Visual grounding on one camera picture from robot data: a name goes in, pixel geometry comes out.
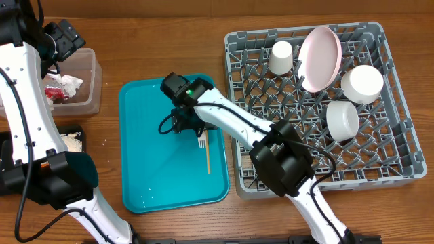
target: pink plate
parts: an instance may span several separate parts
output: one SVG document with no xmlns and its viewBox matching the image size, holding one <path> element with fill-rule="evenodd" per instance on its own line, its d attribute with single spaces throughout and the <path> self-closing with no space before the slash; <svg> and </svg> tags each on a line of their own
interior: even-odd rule
<svg viewBox="0 0 434 244">
<path fill-rule="evenodd" d="M 328 87 L 338 74 L 342 48 L 338 36 L 328 27 L 312 30 L 300 50 L 298 76 L 304 76 L 303 88 L 319 92 Z"/>
</svg>

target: wooden table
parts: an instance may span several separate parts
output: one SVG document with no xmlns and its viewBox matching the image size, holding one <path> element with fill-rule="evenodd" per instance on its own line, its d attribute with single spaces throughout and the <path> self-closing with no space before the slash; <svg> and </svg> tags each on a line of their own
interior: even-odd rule
<svg viewBox="0 0 434 244">
<path fill-rule="evenodd" d="M 225 92 L 224 36 L 231 31 L 377 21 L 384 27 L 428 174 L 400 188 L 361 192 L 325 192 L 340 220 L 354 233 L 382 235 L 384 243 L 434 243 L 434 16 L 424 14 L 263 16 L 241 18 L 74 19 L 86 47 L 96 52 L 103 70 L 100 112 L 92 117 L 56 118 L 78 123 L 87 134 L 87 151 L 100 188 L 113 209 L 145 238 L 227 239 L 306 235 L 309 229 L 287 199 L 243 201 L 235 192 L 229 136 L 225 135 L 231 191 L 220 203 L 144 215 L 122 203 L 118 94 L 129 81 L 206 73 Z M 5 121 L 2 131 L 8 130 Z M 19 196 L 0 198 L 0 243 L 15 243 Z M 59 212 L 28 202 L 22 236 L 36 233 Z M 34 243 L 79 243 L 91 236 L 72 218 L 59 221 Z"/>
</svg>

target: wooden chopstick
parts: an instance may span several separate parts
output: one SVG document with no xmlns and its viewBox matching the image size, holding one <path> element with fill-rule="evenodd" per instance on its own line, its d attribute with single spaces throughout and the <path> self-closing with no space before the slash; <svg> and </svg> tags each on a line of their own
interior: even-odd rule
<svg viewBox="0 0 434 244">
<path fill-rule="evenodd" d="M 206 132 L 206 165 L 208 167 L 208 173 L 211 173 L 211 160 L 210 160 L 210 140 L 208 138 L 208 130 Z"/>
</svg>

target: gray dish rack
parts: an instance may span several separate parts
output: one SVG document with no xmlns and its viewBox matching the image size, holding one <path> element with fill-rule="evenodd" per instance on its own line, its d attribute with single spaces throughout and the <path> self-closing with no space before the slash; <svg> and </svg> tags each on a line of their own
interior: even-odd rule
<svg viewBox="0 0 434 244">
<path fill-rule="evenodd" d="M 224 39 L 224 65 L 229 99 L 253 115 L 296 125 L 303 141 L 320 147 L 336 160 L 336 173 L 321 184 L 321 190 L 364 190 L 402 186 L 425 176 L 427 164 L 413 126 L 393 63 L 384 30 L 376 22 L 331 24 L 342 46 L 339 74 L 326 90 L 311 94 L 303 90 L 304 77 L 297 75 L 298 54 L 311 30 L 317 26 L 248 30 L 229 33 Z M 276 41 L 293 47 L 294 65 L 286 75 L 267 68 L 269 52 Z M 380 97 L 371 104 L 355 104 L 359 132 L 344 142 L 335 142 L 326 125 L 325 111 L 333 100 L 348 101 L 340 89 L 341 77 L 367 64 L 384 77 Z M 276 197 L 257 178 L 246 148 L 232 139 L 237 193 L 242 199 Z M 311 151 L 317 175 L 330 170 L 323 155 Z"/>
</svg>

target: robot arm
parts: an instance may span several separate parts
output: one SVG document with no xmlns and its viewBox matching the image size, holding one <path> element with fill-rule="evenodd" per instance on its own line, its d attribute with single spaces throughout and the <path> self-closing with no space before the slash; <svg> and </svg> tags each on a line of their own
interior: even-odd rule
<svg viewBox="0 0 434 244">
<path fill-rule="evenodd" d="M 52 22 L 42 28 L 28 1 L 0 0 L 0 4 L 0 95 L 13 146 L 12 157 L 2 153 L 4 170 L 0 174 L 5 185 L 24 194 L 26 178 L 31 177 L 23 197 L 68 212 L 97 242 L 140 243 L 133 228 L 102 196 L 90 157 L 81 152 L 68 152 L 43 92 L 42 76 L 48 68 L 68 58 L 85 41 L 66 20 L 60 26 Z M 21 101 L 31 138 L 33 160 L 29 174 L 28 142 L 11 86 Z"/>
<path fill-rule="evenodd" d="M 190 116 L 197 115 L 204 123 L 220 127 L 241 142 L 250 151 L 250 157 L 258 177 L 274 193 L 289 198 L 295 204 L 307 221 L 312 237 L 316 242 L 321 244 L 340 243 L 339 236 L 320 214 L 310 195 L 311 186 L 316 179 L 311 169 L 313 160 L 307 149 L 283 142 L 283 149 L 275 152 L 275 145 L 282 142 L 275 142 L 272 137 L 261 131 L 256 131 L 233 112 L 269 134 L 284 135 L 291 140 L 301 142 L 295 129 L 288 122 L 282 120 L 274 124 L 271 121 L 255 117 L 227 100 L 216 88 L 201 79 L 188 83 L 172 73 L 163 80 L 161 90 L 178 108 L 193 109 L 194 113 L 187 111 Z M 213 104 L 221 104 L 232 111 Z M 345 243 L 353 243 L 351 231 L 333 214 L 317 186 L 313 192 L 321 210 L 333 223 Z"/>
</svg>

